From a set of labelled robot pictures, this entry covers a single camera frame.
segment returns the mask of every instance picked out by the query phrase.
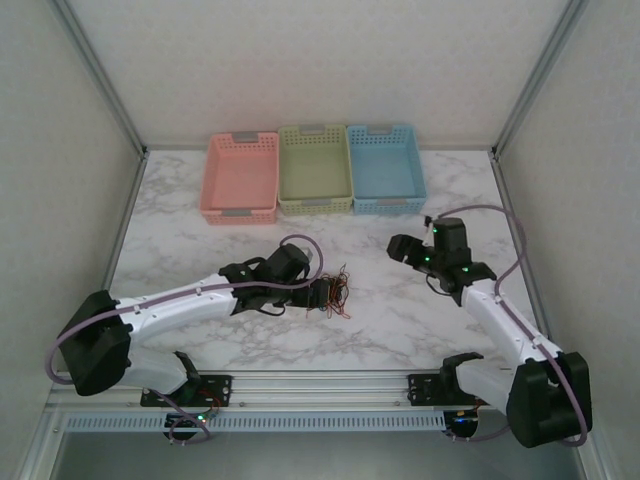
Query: white marble tabletop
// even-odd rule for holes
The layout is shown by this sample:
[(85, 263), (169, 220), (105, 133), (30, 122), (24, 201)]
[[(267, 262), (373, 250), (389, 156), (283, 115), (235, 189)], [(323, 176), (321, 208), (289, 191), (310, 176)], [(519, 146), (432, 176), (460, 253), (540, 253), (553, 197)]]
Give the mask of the white marble tabletop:
[[(209, 226), (198, 211), (204, 152), (152, 152), (111, 288), (115, 298), (185, 285), (228, 263), (268, 256), (280, 238), (306, 233), (325, 255), (325, 271), (347, 264), (347, 312), (289, 308), (282, 317), (245, 312), (167, 333), (147, 345), (182, 350), (201, 370), (402, 370), (438, 368), (442, 359), (477, 351), (501, 357), (464, 310), (433, 294), (424, 275), (387, 257), (391, 236), (424, 235), (418, 215), (332, 214), (285, 217), (275, 225)], [(422, 152), (428, 200), (424, 214), (476, 203), (500, 204), (485, 152)], [(496, 212), (461, 214), (473, 258), (496, 273), (514, 260), (506, 220)], [(533, 318), (522, 275), (507, 295)]]

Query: black bracket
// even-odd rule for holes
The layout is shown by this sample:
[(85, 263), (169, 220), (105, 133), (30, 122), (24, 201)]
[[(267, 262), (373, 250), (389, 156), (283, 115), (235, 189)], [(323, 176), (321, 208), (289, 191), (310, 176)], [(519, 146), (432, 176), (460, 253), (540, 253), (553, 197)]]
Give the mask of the black bracket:
[[(211, 407), (212, 402), (216, 399), (220, 401), (220, 405), (216, 402), (215, 406), (228, 407), (231, 399), (231, 385), (233, 377), (231, 375), (200, 375), (200, 385), (196, 389), (193, 397), (188, 401), (176, 401), (180, 407)], [(167, 403), (158, 397), (155, 393), (144, 390), (142, 398), (140, 398), (142, 407), (166, 407)]]
[(412, 407), (460, 407), (476, 405), (476, 397), (447, 389), (438, 373), (415, 373), (407, 376), (408, 399)]

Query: tangled wires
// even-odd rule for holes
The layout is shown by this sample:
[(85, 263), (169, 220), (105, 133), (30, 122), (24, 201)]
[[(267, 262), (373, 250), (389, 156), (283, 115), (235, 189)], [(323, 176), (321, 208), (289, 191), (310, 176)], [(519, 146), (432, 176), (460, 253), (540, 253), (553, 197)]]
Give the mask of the tangled wires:
[(320, 278), (328, 280), (329, 286), (329, 300), (326, 306), (320, 307), (320, 311), (327, 312), (327, 318), (331, 318), (333, 314), (340, 315), (342, 318), (349, 319), (351, 315), (344, 311), (344, 306), (349, 298), (349, 274), (345, 272), (347, 264), (345, 263), (340, 268), (340, 273), (333, 276), (328, 273), (324, 273)]

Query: plastic basket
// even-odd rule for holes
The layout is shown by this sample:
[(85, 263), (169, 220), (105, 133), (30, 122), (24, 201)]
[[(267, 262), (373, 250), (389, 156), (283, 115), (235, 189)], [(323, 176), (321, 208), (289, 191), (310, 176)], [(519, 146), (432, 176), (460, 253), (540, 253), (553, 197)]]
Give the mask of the plastic basket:
[(282, 127), (280, 190), (285, 215), (348, 212), (353, 201), (344, 125)]
[(200, 195), (210, 225), (274, 223), (277, 193), (277, 133), (211, 137)]
[(354, 212), (420, 213), (427, 189), (413, 127), (352, 125), (348, 134)]

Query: robotic arm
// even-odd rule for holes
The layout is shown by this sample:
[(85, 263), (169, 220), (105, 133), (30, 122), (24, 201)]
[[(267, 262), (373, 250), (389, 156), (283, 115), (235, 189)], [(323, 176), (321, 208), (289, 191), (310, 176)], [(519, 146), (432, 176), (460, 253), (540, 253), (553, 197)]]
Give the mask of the robotic arm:
[(445, 359), (440, 370), (440, 395), (473, 395), (507, 416), (514, 436), (526, 447), (576, 435), (580, 421), (559, 377), (544, 354), (559, 365), (591, 430), (589, 369), (579, 353), (562, 352), (522, 314), (495, 293), (496, 275), (471, 260), (464, 223), (439, 218), (432, 226), (433, 246), (409, 235), (391, 238), (387, 253), (440, 283), (443, 292), (476, 319), (498, 346), (511, 370), (497, 369), (477, 353)]
[(309, 263), (310, 256), (298, 247), (281, 244), (268, 259), (232, 263), (217, 274), (175, 290), (119, 300), (111, 298), (106, 290), (89, 295), (59, 337), (97, 315), (108, 316), (60, 344), (76, 391), (88, 396), (114, 385), (138, 386), (185, 404), (201, 386), (189, 357), (181, 352), (150, 350), (142, 346), (143, 342), (202, 320), (226, 318), (246, 310), (264, 313), (266, 304), (277, 308), (324, 306), (329, 282), (305, 281)]

